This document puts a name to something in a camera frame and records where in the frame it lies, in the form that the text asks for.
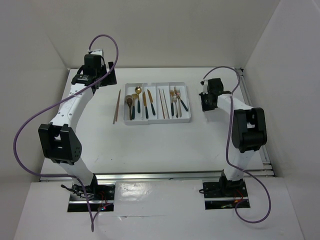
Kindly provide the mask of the metal chopstick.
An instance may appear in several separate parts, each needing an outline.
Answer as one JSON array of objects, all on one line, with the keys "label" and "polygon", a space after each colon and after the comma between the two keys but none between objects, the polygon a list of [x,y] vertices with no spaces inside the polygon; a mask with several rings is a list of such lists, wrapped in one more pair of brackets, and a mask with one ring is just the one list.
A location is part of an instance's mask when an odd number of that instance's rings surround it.
[{"label": "metal chopstick", "polygon": [[165,95],[164,89],[162,89],[162,93],[163,93],[163,98],[164,98],[164,103],[165,103],[166,117],[167,117],[168,119],[170,119],[170,115],[169,115],[169,110],[168,110],[168,105],[167,105],[166,95]]}]

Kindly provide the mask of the brown chopstick pair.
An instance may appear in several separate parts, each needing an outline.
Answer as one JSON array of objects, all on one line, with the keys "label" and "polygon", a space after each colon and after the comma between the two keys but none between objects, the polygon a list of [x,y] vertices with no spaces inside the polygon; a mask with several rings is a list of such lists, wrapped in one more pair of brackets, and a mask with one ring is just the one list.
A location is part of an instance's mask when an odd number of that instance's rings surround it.
[{"label": "brown chopstick pair", "polygon": [[112,122],[113,125],[118,121],[120,97],[121,97],[121,90],[119,90],[119,92],[118,92],[118,97],[117,97],[117,102],[116,102],[116,107],[115,107],[114,117],[113,117],[113,122]]}]

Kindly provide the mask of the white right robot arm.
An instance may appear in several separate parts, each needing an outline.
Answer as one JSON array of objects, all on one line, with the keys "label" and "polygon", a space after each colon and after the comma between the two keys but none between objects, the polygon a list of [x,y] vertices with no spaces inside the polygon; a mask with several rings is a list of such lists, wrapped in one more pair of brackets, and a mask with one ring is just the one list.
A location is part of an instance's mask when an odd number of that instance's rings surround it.
[{"label": "white right robot arm", "polygon": [[265,112],[233,97],[231,91],[225,91],[220,78],[203,80],[201,84],[202,111],[220,109],[229,115],[226,153],[230,144],[238,153],[233,158],[226,157],[227,167],[220,175],[218,190],[223,196],[231,197],[244,186],[244,170],[255,152],[267,142]]}]

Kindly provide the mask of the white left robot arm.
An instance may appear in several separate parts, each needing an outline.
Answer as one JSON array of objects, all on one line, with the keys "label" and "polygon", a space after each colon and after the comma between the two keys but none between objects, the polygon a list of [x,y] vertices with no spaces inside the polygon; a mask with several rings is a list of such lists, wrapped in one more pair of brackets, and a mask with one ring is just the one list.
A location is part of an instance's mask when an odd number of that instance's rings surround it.
[{"label": "white left robot arm", "polygon": [[69,100],[62,104],[48,124],[41,124],[38,128],[45,158],[59,165],[68,175],[75,176],[70,192],[88,200],[97,198],[101,189],[95,174],[81,158],[82,144],[76,135],[76,127],[96,90],[117,83],[115,72],[97,82],[113,65],[113,62],[105,62],[102,49],[86,54],[84,64],[71,81]]}]

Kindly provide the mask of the gold knife green handle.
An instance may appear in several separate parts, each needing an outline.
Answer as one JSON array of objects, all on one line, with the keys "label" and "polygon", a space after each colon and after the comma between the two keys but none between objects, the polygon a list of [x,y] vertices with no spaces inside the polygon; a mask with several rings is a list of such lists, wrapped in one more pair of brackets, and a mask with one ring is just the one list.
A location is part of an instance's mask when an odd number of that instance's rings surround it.
[{"label": "gold knife green handle", "polygon": [[143,91],[142,98],[143,98],[143,105],[144,105],[144,110],[145,110],[145,118],[149,119],[149,112],[148,112],[147,98],[146,98],[145,91]]},{"label": "gold knife green handle", "polygon": [[154,108],[154,104],[153,104],[154,101],[153,101],[153,97],[152,97],[151,91],[149,89],[147,89],[147,93],[148,93],[148,97],[149,97],[149,101],[150,101],[152,114],[155,116],[156,115],[156,111],[155,111],[155,108]]}]

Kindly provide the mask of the gold fork green handle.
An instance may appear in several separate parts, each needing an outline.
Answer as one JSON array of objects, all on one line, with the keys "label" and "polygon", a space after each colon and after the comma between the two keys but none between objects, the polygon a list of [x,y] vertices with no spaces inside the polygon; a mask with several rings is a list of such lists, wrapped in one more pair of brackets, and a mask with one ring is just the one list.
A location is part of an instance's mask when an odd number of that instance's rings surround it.
[{"label": "gold fork green handle", "polygon": [[180,103],[182,104],[183,108],[188,112],[189,109],[187,108],[186,104],[184,103],[184,101],[181,99],[181,92],[179,89],[177,89],[176,87],[174,87],[174,93],[177,96],[177,98],[179,99]]},{"label": "gold fork green handle", "polygon": [[175,114],[175,111],[174,111],[174,102],[173,102],[174,91],[173,91],[173,90],[170,90],[170,91],[169,91],[169,94],[170,94],[170,108],[171,108],[171,116],[173,117],[173,116],[174,116],[174,114]]}]

